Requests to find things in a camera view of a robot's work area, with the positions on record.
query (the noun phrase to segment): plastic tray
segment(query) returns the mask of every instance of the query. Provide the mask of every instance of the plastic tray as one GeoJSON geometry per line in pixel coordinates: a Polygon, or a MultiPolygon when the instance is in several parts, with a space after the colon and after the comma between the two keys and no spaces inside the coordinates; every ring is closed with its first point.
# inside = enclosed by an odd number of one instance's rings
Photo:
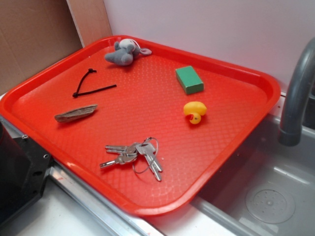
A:
{"type": "MultiPolygon", "coordinates": [[[[189,202],[277,102],[280,88],[264,73],[134,38],[153,54],[132,65],[106,62],[115,41],[104,38],[70,55],[9,91],[0,113],[28,134],[62,165],[125,211],[158,215],[189,202]],[[175,69],[191,65],[204,91],[186,95],[175,69]],[[80,92],[116,88],[73,98],[89,68],[97,70],[80,92]],[[201,101],[207,114],[190,124],[183,106],[201,101]],[[98,104],[89,117],[57,123],[54,115],[98,104]],[[105,145],[131,145],[147,137],[159,141],[162,181],[148,170],[135,174],[132,164],[100,169],[112,160],[105,145]]],[[[135,162],[137,171],[147,166],[135,162]]]]}

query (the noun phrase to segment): drain cover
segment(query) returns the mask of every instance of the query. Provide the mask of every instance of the drain cover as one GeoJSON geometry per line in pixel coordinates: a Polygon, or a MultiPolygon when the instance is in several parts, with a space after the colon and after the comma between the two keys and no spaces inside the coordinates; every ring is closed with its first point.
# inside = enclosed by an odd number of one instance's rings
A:
{"type": "Polygon", "coordinates": [[[273,184],[252,188],[246,196],[246,207],[257,220],[269,224],[287,221],[295,211],[293,197],[273,184]]]}

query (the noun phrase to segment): yellow rubber duck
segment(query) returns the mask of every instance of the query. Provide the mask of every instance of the yellow rubber duck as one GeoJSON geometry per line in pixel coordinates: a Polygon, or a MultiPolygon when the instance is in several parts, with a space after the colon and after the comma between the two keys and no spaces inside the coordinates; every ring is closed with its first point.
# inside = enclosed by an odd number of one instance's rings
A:
{"type": "Polygon", "coordinates": [[[184,114],[189,118],[192,124],[198,124],[201,121],[201,116],[207,112],[207,107],[202,102],[189,102],[184,106],[184,114]]]}

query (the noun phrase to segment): stuffed elephant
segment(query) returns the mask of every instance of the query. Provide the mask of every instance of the stuffed elephant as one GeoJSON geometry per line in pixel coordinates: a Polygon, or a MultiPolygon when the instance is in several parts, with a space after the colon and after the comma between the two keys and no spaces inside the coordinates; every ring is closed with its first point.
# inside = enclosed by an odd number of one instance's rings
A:
{"type": "Polygon", "coordinates": [[[116,65],[130,65],[133,59],[139,54],[148,56],[152,52],[147,48],[140,48],[139,45],[133,39],[123,39],[120,42],[115,42],[115,51],[113,53],[107,53],[105,60],[116,65]]]}

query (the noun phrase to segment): key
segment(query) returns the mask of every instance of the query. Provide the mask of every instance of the key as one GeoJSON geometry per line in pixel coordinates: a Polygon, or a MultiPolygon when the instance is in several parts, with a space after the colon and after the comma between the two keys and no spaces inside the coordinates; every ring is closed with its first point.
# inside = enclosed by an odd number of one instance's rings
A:
{"type": "Polygon", "coordinates": [[[122,153],[126,152],[129,146],[113,146],[113,145],[106,145],[105,148],[109,153],[122,153]]]}
{"type": "Polygon", "coordinates": [[[146,154],[149,156],[151,161],[153,161],[153,164],[156,165],[156,168],[158,169],[158,171],[160,172],[163,171],[161,164],[158,162],[158,159],[154,155],[154,152],[156,151],[155,147],[149,142],[144,142],[141,146],[145,147],[146,154]]]}
{"type": "Polygon", "coordinates": [[[138,155],[138,151],[136,149],[136,145],[139,143],[133,143],[130,146],[111,146],[111,145],[106,145],[105,148],[107,149],[107,152],[109,153],[118,153],[119,156],[112,161],[108,161],[105,163],[100,164],[100,168],[104,168],[107,166],[111,166],[114,164],[125,164],[131,161],[135,161],[138,155]]]}
{"type": "Polygon", "coordinates": [[[158,181],[161,181],[162,177],[159,172],[161,172],[163,169],[159,163],[156,163],[156,156],[153,154],[155,150],[154,146],[151,143],[143,143],[136,145],[136,148],[141,155],[145,156],[148,165],[153,174],[155,175],[156,179],[158,181]]]}
{"type": "Polygon", "coordinates": [[[102,169],[102,168],[105,168],[105,167],[108,167],[108,166],[111,166],[114,164],[123,165],[125,163],[135,161],[137,156],[138,156],[137,153],[127,155],[125,152],[123,152],[123,153],[119,154],[115,160],[104,162],[104,163],[100,164],[99,167],[102,169]]]}

